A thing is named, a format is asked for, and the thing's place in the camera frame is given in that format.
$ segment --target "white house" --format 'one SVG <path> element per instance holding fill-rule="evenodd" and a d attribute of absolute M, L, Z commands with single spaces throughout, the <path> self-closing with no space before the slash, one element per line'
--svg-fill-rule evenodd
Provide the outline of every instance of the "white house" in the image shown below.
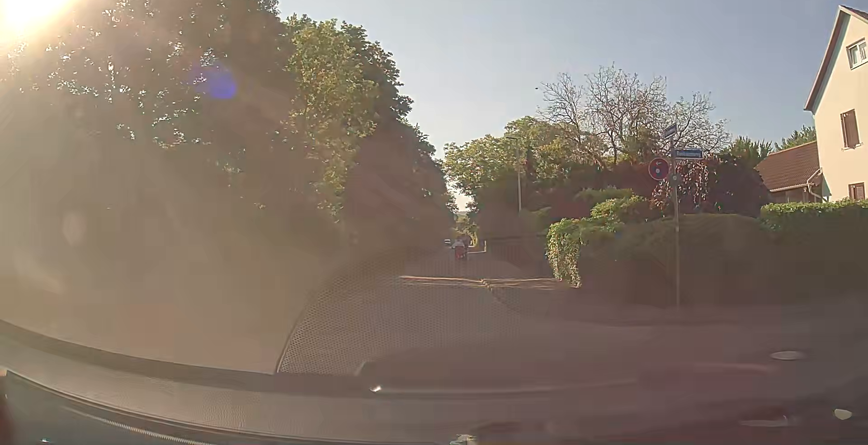
<path fill-rule="evenodd" d="M 868 182 L 868 13 L 838 7 L 805 110 L 817 127 L 823 196 L 865 198 Z"/>

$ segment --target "lamp post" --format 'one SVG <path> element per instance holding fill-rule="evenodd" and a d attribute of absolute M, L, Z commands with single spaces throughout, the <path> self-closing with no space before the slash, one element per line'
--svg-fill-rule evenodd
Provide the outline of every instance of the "lamp post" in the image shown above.
<path fill-rule="evenodd" d="M 515 181 L 518 185 L 518 212 L 522 212 L 522 169 L 521 169 L 521 148 L 518 144 L 518 138 L 516 137 L 505 137 L 510 140 L 515 140 Z"/>

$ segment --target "red tiled roof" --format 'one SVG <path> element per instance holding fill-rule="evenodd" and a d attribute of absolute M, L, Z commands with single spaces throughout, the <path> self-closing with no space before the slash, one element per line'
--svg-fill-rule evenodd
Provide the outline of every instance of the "red tiled roof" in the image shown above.
<path fill-rule="evenodd" d="M 772 153 L 757 165 L 757 171 L 769 190 L 803 186 L 817 170 L 816 141 Z"/>
<path fill-rule="evenodd" d="M 845 9 L 847 9 L 847 10 L 849 10 L 849 11 L 851 11 L 853 14 L 858 14 L 858 15 L 860 15 L 862 18 L 864 18 L 864 19 L 868 19 L 868 12 L 865 12 L 865 11 L 863 11 L 863 10 L 859 10 L 859 9 L 853 9 L 853 8 L 850 7 L 850 6 L 842 6 L 842 7 L 845 8 Z"/>

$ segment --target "blue street sign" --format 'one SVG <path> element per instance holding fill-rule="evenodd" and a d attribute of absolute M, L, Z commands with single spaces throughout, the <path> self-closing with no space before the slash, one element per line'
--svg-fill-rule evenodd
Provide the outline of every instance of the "blue street sign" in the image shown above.
<path fill-rule="evenodd" d="M 673 123 L 672 126 L 663 130 L 663 139 L 668 140 L 675 133 L 678 133 L 678 123 Z"/>
<path fill-rule="evenodd" d="M 702 160 L 701 149 L 676 149 L 673 155 L 676 160 Z"/>

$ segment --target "sign pole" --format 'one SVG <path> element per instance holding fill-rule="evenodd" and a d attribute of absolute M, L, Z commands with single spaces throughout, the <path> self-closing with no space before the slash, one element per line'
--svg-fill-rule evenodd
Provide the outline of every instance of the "sign pole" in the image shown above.
<path fill-rule="evenodd" d="M 669 184 L 672 188 L 672 206 L 675 208 L 675 307 L 681 308 L 681 245 L 679 243 L 679 217 L 678 217 L 678 184 L 680 179 L 675 173 L 675 138 L 669 140 L 672 168 L 669 169 Z"/>

